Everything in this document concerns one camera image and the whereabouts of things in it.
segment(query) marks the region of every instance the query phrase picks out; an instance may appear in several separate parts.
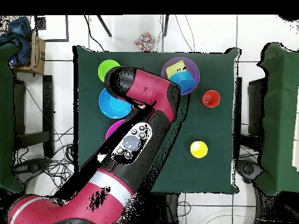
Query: red cup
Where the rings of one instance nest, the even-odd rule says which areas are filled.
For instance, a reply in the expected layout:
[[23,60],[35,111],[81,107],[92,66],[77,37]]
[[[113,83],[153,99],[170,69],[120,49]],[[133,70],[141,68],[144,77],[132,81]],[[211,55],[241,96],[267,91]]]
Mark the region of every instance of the red cup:
[[220,102],[220,94],[215,90],[206,91],[201,101],[207,107],[217,107]]

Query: purple bowl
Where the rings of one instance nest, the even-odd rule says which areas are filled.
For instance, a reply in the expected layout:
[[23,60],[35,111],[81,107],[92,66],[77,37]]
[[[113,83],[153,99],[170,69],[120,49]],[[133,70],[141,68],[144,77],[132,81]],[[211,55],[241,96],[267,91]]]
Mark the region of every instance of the purple bowl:
[[188,59],[188,58],[184,58],[184,57],[177,57],[177,58],[172,58],[171,60],[169,60],[164,66],[163,69],[161,71],[161,76],[164,78],[167,78],[167,74],[166,74],[166,68],[175,64],[176,62],[179,62],[183,60],[184,64],[186,66],[187,71],[191,74],[191,76],[193,77],[193,79],[195,80],[195,85],[193,87],[191,87],[190,89],[186,89],[180,92],[180,95],[186,95],[188,93],[191,93],[192,91],[194,91],[194,89],[196,88],[196,86],[199,84],[199,69],[196,66],[196,64]]

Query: green bowl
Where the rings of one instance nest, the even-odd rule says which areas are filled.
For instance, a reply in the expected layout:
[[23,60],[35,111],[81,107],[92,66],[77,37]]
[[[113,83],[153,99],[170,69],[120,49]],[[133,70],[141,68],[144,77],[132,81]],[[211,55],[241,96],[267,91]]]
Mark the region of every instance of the green bowl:
[[109,60],[103,61],[100,64],[99,69],[98,69],[98,75],[100,77],[100,80],[102,82],[105,82],[105,75],[108,72],[108,70],[110,70],[114,67],[117,67],[117,66],[120,66],[120,64],[114,60],[109,59]]

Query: blue cloth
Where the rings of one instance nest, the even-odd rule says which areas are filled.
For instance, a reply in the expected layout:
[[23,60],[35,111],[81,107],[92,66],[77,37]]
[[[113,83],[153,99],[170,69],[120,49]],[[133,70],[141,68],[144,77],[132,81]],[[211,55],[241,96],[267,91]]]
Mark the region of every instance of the blue cloth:
[[8,24],[8,32],[0,36],[0,46],[14,43],[19,51],[11,56],[9,63],[13,66],[30,64],[32,30],[28,18],[22,16]]

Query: yellow cup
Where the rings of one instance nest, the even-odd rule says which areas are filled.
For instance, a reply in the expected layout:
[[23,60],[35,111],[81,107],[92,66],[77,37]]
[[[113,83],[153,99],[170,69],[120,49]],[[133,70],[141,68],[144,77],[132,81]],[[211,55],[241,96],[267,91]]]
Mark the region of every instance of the yellow cup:
[[194,157],[202,158],[207,154],[208,147],[202,141],[195,141],[190,146],[190,152]]

